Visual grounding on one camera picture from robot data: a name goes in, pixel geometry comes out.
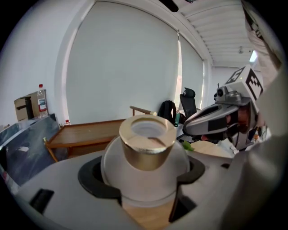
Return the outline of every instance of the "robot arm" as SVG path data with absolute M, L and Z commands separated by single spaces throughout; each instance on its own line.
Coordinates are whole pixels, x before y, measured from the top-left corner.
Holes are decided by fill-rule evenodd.
M 187 119 L 183 133 L 192 137 L 205 135 L 211 140 L 229 138 L 238 150 L 251 145 L 248 134 L 256 127 L 256 100 L 262 92 L 262 81 L 250 65 L 238 69 L 217 89 L 214 105 Z M 239 119 L 241 113 L 245 114 L 244 121 Z

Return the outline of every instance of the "water bottle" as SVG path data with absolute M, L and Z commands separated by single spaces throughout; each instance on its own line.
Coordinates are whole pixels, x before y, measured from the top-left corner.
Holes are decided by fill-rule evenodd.
M 43 89 L 43 84 L 39 85 L 37 99 L 38 99 L 38 108 L 39 108 L 40 118 L 48 116 L 47 103 L 46 103 L 45 92 Z

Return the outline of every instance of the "ceiling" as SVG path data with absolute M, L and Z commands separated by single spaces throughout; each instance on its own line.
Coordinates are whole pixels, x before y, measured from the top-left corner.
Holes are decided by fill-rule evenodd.
M 249 63 L 252 46 L 245 30 L 240 0 L 173 0 L 202 37 L 213 66 L 242 67 Z

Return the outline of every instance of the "cardboard box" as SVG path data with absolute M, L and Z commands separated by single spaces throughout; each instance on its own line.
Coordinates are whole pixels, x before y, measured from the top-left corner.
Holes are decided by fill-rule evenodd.
M 32 103 L 32 109 L 33 109 L 34 117 L 39 117 L 40 113 L 39 113 L 39 109 L 38 109 L 37 91 L 34 93 L 31 93 L 31 94 L 28 94 L 26 96 L 23 96 L 23 97 L 31 97 L 31 103 Z M 14 105 L 15 105 L 17 120 L 21 121 L 21 120 L 28 119 L 26 108 L 23 108 L 20 110 L 16 109 L 16 107 L 25 105 L 25 99 L 23 99 L 23 98 L 16 99 L 14 101 Z

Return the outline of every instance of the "wooden table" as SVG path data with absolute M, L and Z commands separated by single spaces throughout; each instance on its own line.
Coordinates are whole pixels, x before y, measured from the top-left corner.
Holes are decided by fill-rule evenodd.
M 119 134 L 124 119 L 96 123 L 64 125 L 49 140 L 44 140 L 46 148 L 55 162 L 58 162 L 52 149 L 68 148 L 70 158 L 104 150 L 108 143 Z
M 198 141 L 190 144 L 194 151 L 198 153 L 204 153 L 212 156 L 231 158 L 231 154 L 225 151 L 222 147 L 219 147 L 211 142 Z
M 122 208 L 144 229 L 161 230 L 170 225 L 168 220 L 173 203 L 170 201 L 158 207 L 139 208 L 122 202 Z

